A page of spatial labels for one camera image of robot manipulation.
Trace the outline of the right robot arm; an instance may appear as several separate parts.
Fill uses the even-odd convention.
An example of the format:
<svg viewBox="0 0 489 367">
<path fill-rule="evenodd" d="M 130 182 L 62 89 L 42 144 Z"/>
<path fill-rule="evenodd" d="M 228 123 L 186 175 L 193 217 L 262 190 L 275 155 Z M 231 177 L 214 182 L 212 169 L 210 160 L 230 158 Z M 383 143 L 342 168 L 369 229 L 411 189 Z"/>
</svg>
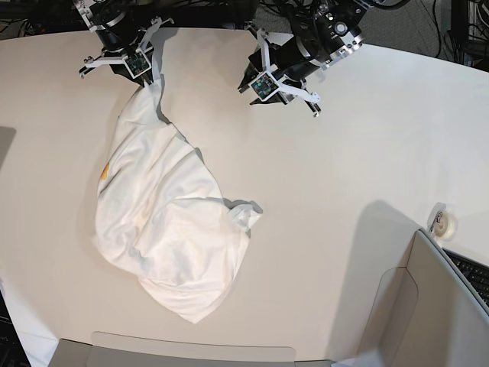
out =
<svg viewBox="0 0 489 367">
<path fill-rule="evenodd" d="M 100 55 L 84 59 L 79 69 L 82 79 L 108 66 L 113 73 L 138 85 L 154 82 L 151 38 L 163 24 L 161 17 L 139 24 L 129 1 L 75 1 L 74 5 L 90 32 L 102 42 Z"/>
</svg>

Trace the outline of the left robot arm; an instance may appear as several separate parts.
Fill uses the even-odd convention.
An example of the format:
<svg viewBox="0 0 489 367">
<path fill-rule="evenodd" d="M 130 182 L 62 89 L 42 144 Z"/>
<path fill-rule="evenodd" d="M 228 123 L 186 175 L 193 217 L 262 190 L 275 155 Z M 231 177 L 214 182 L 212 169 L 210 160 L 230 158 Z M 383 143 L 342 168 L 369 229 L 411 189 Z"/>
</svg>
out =
<svg viewBox="0 0 489 367">
<path fill-rule="evenodd" d="M 255 94 L 252 105 L 303 100 L 316 117 L 320 97 L 307 90 L 306 78 L 317 70 L 327 70 L 352 55 L 363 44 L 358 24 L 369 4 L 363 1 L 262 1 L 269 11 L 286 19 L 292 37 L 276 44 L 263 28 L 248 30 L 257 41 L 256 51 L 238 91 Z"/>
</svg>

